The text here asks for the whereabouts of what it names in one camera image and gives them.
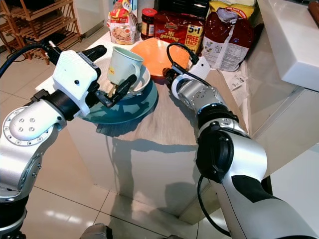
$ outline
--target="orange plate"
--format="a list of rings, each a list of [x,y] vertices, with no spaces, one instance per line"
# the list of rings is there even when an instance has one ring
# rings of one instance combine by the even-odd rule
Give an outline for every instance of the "orange plate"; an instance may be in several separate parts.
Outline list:
[[[168,44],[156,38],[149,38],[137,44],[131,51],[144,58],[143,64],[150,71],[152,78],[161,79],[163,78],[163,69],[171,67],[171,62],[166,54]],[[189,55],[186,50],[178,46],[172,46],[169,51],[175,62],[184,68],[187,67]]]

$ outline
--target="cup handle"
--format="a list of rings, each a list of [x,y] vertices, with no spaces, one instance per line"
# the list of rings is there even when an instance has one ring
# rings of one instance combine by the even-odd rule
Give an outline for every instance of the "cup handle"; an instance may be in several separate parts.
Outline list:
[[[137,64],[135,64],[135,63],[132,63],[132,65],[133,65],[133,66],[134,66],[134,68],[135,68],[135,75],[136,75],[137,79],[139,79],[140,74],[141,74],[141,68],[140,68],[140,67],[138,67],[138,65],[137,65]]]

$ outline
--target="kitchen counter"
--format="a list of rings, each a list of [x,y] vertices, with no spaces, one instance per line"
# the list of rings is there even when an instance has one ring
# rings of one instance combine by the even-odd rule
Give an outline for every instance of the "kitchen counter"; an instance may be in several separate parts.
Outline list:
[[[283,81],[319,91],[319,28],[308,7],[257,0]]]

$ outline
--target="jar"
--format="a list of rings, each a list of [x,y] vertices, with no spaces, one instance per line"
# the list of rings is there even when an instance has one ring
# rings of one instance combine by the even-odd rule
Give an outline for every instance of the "jar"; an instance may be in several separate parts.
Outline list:
[[[154,16],[157,11],[152,8],[144,8],[142,10],[142,30],[141,38],[146,40],[154,36]]]

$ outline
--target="floor tile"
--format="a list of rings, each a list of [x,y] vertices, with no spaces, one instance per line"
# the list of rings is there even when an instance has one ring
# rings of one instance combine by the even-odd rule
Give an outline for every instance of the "floor tile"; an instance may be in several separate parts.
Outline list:
[[[109,193],[101,211],[161,235],[177,235],[184,239],[195,239],[197,235],[197,224],[189,225],[173,215],[114,192]]]
[[[14,95],[29,100],[36,93],[35,87],[37,87],[47,78],[49,78],[53,74],[54,69],[55,69],[55,66],[51,64],[48,69],[46,69],[43,73],[35,77],[32,81],[27,83],[25,86],[23,86]]]
[[[8,94],[7,92],[0,91],[0,104],[8,99],[11,96],[11,94]]]
[[[78,239],[98,211],[33,188],[21,231],[30,239]]]
[[[162,239],[163,236],[131,223],[99,213],[95,223],[104,223],[112,229],[114,239]]]
[[[63,129],[44,154],[36,186],[100,210],[109,193],[93,185],[67,128]]]
[[[0,104],[0,125],[2,126],[4,118],[13,110],[22,107],[29,101],[18,96],[10,96],[6,101]]]
[[[1,62],[5,61],[6,55],[6,52],[0,54]],[[13,62],[1,77],[0,90],[14,94],[49,67],[39,59]]]
[[[221,209],[215,211],[210,215],[213,220],[221,225],[225,230],[228,230],[226,227],[225,219],[223,218],[223,214],[221,212]],[[204,218],[202,221],[199,222],[199,228],[198,228],[198,236],[197,239],[230,239],[230,237],[225,236],[224,234],[220,233],[218,230],[216,230],[210,222]]]

